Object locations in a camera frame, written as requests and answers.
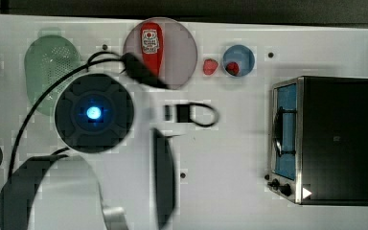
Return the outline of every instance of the blue light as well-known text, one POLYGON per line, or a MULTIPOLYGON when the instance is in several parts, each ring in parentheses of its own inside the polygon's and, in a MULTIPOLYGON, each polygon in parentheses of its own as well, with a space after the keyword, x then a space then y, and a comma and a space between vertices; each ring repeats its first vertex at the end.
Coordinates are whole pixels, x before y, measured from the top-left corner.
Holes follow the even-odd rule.
POLYGON ((88 110, 86 110, 86 116, 88 116, 89 119, 99 119, 101 117, 101 110, 96 106, 89 107, 88 110))

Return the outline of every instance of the blue bowl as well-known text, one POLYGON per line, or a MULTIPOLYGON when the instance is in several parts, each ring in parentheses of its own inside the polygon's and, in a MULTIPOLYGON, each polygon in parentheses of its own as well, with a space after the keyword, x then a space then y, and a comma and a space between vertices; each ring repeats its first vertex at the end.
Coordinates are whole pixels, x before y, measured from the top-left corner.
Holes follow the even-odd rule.
POLYGON ((225 51, 223 54, 222 67, 223 71, 232 77, 243 77, 249 74, 253 67, 255 66, 255 56, 253 52, 243 46, 243 45, 234 45, 225 51), (225 69, 226 65, 230 62, 236 62, 239 65, 239 73, 235 75, 231 75, 225 69))

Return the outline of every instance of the black cable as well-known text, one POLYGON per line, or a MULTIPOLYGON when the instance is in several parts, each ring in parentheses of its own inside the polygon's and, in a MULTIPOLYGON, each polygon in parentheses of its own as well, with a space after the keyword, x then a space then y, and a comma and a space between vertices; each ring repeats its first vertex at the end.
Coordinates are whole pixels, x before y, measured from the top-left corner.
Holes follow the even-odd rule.
POLYGON ((79 71, 81 71, 83 69, 86 69, 87 67, 92 66, 92 65, 96 65, 96 64, 104 63, 104 62, 110 62, 110 61, 121 61, 121 60, 118 59, 118 58, 104 58, 104 59, 92 61, 90 63, 86 63, 86 64, 78 67, 77 69, 74 69, 70 73, 64 75, 61 79, 57 80, 48 89, 46 89, 46 91, 44 91, 44 93, 37 99, 37 101, 34 103, 32 109, 29 111, 28 115, 26 116, 25 120, 23 121, 22 127, 19 129, 19 132, 17 133, 16 139, 14 141, 14 145, 13 145, 13 148, 11 150, 11 162, 9 164, 8 179, 11 178, 11 176, 12 176, 14 160, 15 160, 15 157, 16 157, 17 148, 18 148, 19 143, 20 143, 20 138, 22 137, 22 134, 25 131, 26 125, 29 123, 29 121, 31 120, 33 114, 35 113, 35 110, 40 105, 40 103, 43 102, 44 98, 46 98, 46 96, 53 89, 55 89, 59 84, 63 83, 64 81, 66 81, 67 79, 72 77, 73 75, 77 74, 79 71))
MULTIPOLYGON (((117 53, 114 53, 114 52, 111 52, 111 51, 99 51, 99 52, 93 54, 91 57, 89 57, 88 61, 86 61, 86 64, 91 63, 93 59, 95 59, 96 57, 101 56, 101 55, 114 55, 117 58, 121 57, 117 53)), ((88 72, 88 71, 89 71, 89 65, 86 67, 86 72, 88 72)))
POLYGON ((58 150, 56 150, 55 152, 53 152, 52 153, 52 155, 59 155, 60 153, 62 153, 62 152, 64 152, 64 151, 67 151, 67 150, 69 150, 70 148, 68 148, 68 147, 64 147, 64 148, 62 148, 62 149, 58 149, 58 150))
POLYGON ((197 122, 197 121, 195 121, 195 120, 193 120, 191 117, 189 118, 189 120, 190 120, 190 122, 192 122, 192 123, 194 123, 194 124, 196 124, 197 126, 199 126, 199 127, 213 127, 218 121, 219 121, 219 113, 218 113, 218 111, 214 108, 214 107, 212 107, 212 106, 210 106, 210 105, 208 105, 208 104, 205 104, 205 103, 189 103, 189 105, 190 106, 199 106, 199 107, 205 107, 205 108, 209 108, 209 109, 211 109, 211 111, 213 111, 214 112, 214 121, 212 121, 212 123, 210 123, 210 124, 202 124, 202 123, 199 123, 199 122, 197 122))

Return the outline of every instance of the toaster oven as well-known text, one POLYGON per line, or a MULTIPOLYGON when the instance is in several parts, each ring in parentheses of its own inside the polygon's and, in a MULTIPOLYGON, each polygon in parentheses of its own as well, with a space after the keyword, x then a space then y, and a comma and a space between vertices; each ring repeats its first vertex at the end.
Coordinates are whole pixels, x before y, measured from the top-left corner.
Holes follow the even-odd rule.
POLYGON ((368 206, 368 79, 272 87, 269 189, 302 205, 368 206))

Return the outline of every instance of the green mesh strainer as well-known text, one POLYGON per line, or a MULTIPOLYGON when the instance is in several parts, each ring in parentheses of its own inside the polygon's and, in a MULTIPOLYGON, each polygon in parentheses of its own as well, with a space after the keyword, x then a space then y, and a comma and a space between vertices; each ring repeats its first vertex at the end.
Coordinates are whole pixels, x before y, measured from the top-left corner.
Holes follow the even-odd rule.
MULTIPOLYGON (((25 56, 26 86, 31 104, 58 79, 78 68, 80 54, 76 47, 62 36, 45 35, 29 47, 25 56)), ((58 95, 73 80, 66 80, 57 86, 37 108, 37 111, 50 116, 58 95)))

